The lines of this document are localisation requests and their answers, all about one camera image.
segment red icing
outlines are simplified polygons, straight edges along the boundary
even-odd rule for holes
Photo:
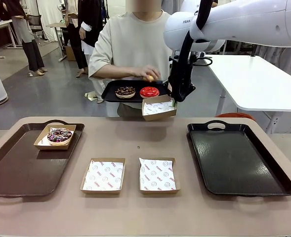
[[[143,95],[144,97],[155,97],[160,94],[160,91],[155,88],[155,87],[145,87],[140,91],[140,94]]]

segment black tray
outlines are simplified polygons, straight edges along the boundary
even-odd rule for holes
[[[116,90],[121,86],[132,86],[135,88],[135,96],[131,99],[120,99],[116,96]],[[122,102],[122,103],[142,103],[143,98],[140,96],[142,88],[152,86],[160,91],[160,95],[167,94],[167,84],[162,81],[147,82],[144,80],[114,80],[108,83],[101,97],[108,102]]]
[[[67,150],[39,150],[34,142],[50,123],[76,125]],[[83,132],[84,124],[60,120],[24,124],[0,148],[0,197],[45,196],[52,193]]]
[[[212,123],[225,125],[211,128]],[[207,190],[217,195],[290,196],[291,180],[245,124],[189,124]]]

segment beige t-shirt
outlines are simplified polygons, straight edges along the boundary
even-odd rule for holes
[[[169,77],[171,50],[164,42],[165,23],[170,15],[163,11],[152,22],[138,19],[132,12],[110,18],[100,33],[89,62],[89,77],[107,64],[119,67],[144,67],[151,65]]]

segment red frosted donut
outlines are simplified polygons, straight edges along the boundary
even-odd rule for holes
[[[155,87],[145,87],[140,91],[140,95],[143,99],[156,97],[160,95],[160,91]]]

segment black pants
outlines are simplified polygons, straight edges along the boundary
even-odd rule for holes
[[[69,24],[68,33],[70,37],[70,42],[76,62],[79,69],[88,67],[84,52],[82,51],[82,41],[80,37],[80,27],[75,28],[73,24]]]
[[[44,63],[37,45],[37,42],[33,40],[30,43],[22,42],[23,50],[28,58],[30,71],[37,71],[39,68],[44,67]]]

